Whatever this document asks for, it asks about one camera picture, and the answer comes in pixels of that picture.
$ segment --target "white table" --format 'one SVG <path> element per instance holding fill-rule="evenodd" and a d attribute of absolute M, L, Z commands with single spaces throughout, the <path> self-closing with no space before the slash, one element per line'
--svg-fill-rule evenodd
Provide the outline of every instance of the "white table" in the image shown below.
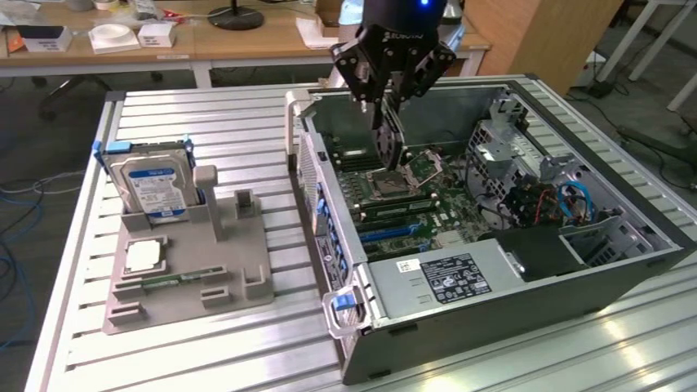
<path fill-rule="evenodd" d="M 622 41 L 620 42 L 620 45 L 617 45 L 617 49 L 612 53 L 612 56 L 608 59 L 608 62 L 605 63 L 605 67 L 600 71 L 600 75 L 597 77 L 598 81 L 602 82 L 610 76 L 612 70 L 617 66 L 617 62 L 620 61 L 625 52 L 628 51 L 629 45 L 634 41 L 636 36 L 638 35 L 641 29 L 644 28 L 644 25 L 646 24 L 649 18 L 653 15 L 653 12 L 656 11 L 660 5 L 682 6 L 682 9 L 677 13 L 670 23 L 665 26 L 664 32 L 656 39 L 656 42 L 649 48 L 646 54 L 644 55 L 644 57 L 641 57 L 641 61 L 634 67 L 634 71 L 629 75 L 629 80 L 632 81 L 636 81 L 640 78 L 644 71 L 646 70 L 646 67 L 656 58 L 658 51 L 664 47 L 677 28 L 685 21 L 685 18 L 692 12 L 694 6 L 697 5 L 697 0 L 649 0 L 649 3 L 644 7 L 644 11 L 640 14 L 640 17 L 636 19 L 634 24 L 632 24 L 632 27 L 629 28 L 629 31 L 625 34 Z M 676 99 L 668 105 L 669 110 L 677 110 L 682 102 L 688 99 L 689 94 L 692 94 L 692 92 L 694 91 L 694 88 L 697 88 L 697 74 L 694 75 L 690 82 L 688 82 L 681 92 L 677 94 Z"/>
<path fill-rule="evenodd" d="M 522 76 L 474 80 L 512 78 L 697 238 L 694 209 L 544 83 Z M 217 166 L 217 196 L 244 188 L 260 196 L 277 298 L 258 308 L 106 336 L 100 328 L 122 203 L 90 159 L 27 392 L 566 392 L 696 386 L 696 259 L 644 282 L 597 314 L 369 383 L 341 384 L 284 155 L 284 93 L 314 86 L 142 91 L 105 103 L 98 140 L 154 142 L 189 134 L 197 163 Z M 530 121 L 528 133 L 550 154 L 569 151 L 540 120 Z"/>

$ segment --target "blue cable on floor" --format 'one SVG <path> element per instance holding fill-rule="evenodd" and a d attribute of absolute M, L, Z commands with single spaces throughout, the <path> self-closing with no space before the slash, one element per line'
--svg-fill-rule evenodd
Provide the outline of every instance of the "blue cable on floor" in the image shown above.
<path fill-rule="evenodd" d="M 20 279 L 21 286 L 24 286 L 24 292 L 27 293 L 27 308 L 28 308 L 28 318 L 24 322 L 24 325 L 21 326 L 20 331 L 9 338 L 8 341 L 4 342 L 3 345 L 0 345 L 0 353 L 7 349 L 9 345 L 24 336 L 27 332 L 32 330 L 33 322 L 36 320 L 36 305 L 33 303 L 33 295 L 32 295 L 32 289 L 29 287 L 29 282 L 27 279 L 27 274 L 24 273 L 24 269 L 21 268 L 21 265 L 19 265 L 12 257 L 0 257 L 0 260 L 5 261 L 13 268 L 17 273 L 17 278 Z"/>
<path fill-rule="evenodd" d="M 23 235 L 25 235 L 29 231 L 32 231 L 32 229 L 36 227 L 36 225 L 41 221 L 41 218 L 44 217 L 44 208 L 41 207 L 40 204 L 37 204 L 35 202 L 20 202 L 17 200 L 11 200 L 8 198 L 4 198 L 3 196 L 0 196 L 0 200 L 9 204 L 15 204 L 17 206 L 28 206 L 28 207 L 36 206 L 36 215 L 33 216 L 32 223 L 24 229 L 19 230 L 13 235 L 8 236 L 4 239 L 5 243 L 11 243 L 12 241 L 17 240 Z"/>
<path fill-rule="evenodd" d="M 36 227 L 36 225 L 41 221 L 41 217 L 44 215 L 44 209 L 41 208 L 41 205 L 39 202 L 21 202 L 17 200 L 11 200 L 8 198 L 4 198 L 1 196 L 0 196 L 0 201 L 4 201 L 9 204 L 15 204 L 19 206 L 33 207 L 37 210 L 32 223 L 28 226 L 25 226 L 23 229 L 20 229 L 16 233 L 13 233 L 13 235 L 8 236 L 7 238 L 0 238 L 0 245 L 4 248 L 5 252 L 8 253 L 7 257 L 0 256 L 0 261 L 3 261 L 8 265 L 8 267 L 12 270 L 15 270 L 16 277 L 20 280 L 21 286 L 24 287 L 24 292 L 27 294 L 27 311 L 28 311 L 28 317 L 24 322 L 24 325 L 21 326 L 20 331 L 17 331 L 16 334 L 0 345 L 0 353 L 3 353 L 4 350 L 16 341 L 19 341 L 28 332 L 32 331 L 33 324 L 36 321 L 36 304 L 33 302 L 32 288 L 29 286 L 29 281 L 27 279 L 27 273 L 25 273 L 24 268 L 21 267 L 20 263 L 17 263 L 15 258 L 12 257 L 12 254 L 9 253 L 9 249 L 7 247 L 7 243 L 15 241 L 23 235 L 25 235 L 29 231 L 32 231 L 32 229 Z"/>

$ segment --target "blue pcie slot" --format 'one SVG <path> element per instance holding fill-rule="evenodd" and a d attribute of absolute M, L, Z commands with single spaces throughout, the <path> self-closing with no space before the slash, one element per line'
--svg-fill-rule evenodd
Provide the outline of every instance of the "blue pcie slot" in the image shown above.
<path fill-rule="evenodd" d="M 360 236 L 360 241 L 362 243 L 370 243 L 373 241 L 380 241 L 381 239 L 404 237 L 405 235 L 412 235 L 416 230 L 420 228 L 420 224 L 414 223 L 413 225 L 401 227 L 398 229 L 389 229 L 378 231 L 377 233 L 368 233 Z"/>

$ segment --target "gray plastic holder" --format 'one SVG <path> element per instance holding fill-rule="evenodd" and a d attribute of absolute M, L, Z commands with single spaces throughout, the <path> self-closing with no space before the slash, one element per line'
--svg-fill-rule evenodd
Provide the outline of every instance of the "gray plastic holder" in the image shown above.
<path fill-rule="evenodd" d="M 146 215 L 122 214 L 102 331 L 113 334 L 245 309 L 273 301 L 261 205 L 252 190 L 217 200 L 213 166 L 193 169 L 205 203 L 188 220 L 153 225 Z M 152 269 L 128 272 L 128 247 L 160 242 Z"/>

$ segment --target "processor chip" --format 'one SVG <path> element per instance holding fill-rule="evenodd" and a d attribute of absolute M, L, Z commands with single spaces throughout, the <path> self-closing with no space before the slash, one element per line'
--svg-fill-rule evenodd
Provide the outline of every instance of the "processor chip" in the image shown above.
<path fill-rule="evenodd" d="M 397 194 L 408 194 L 409 185 L 404 180 L 404 176 L 397 171 L 382 171 L 372 175 L 374 189 L 382 196 L 394 196 Z"/>

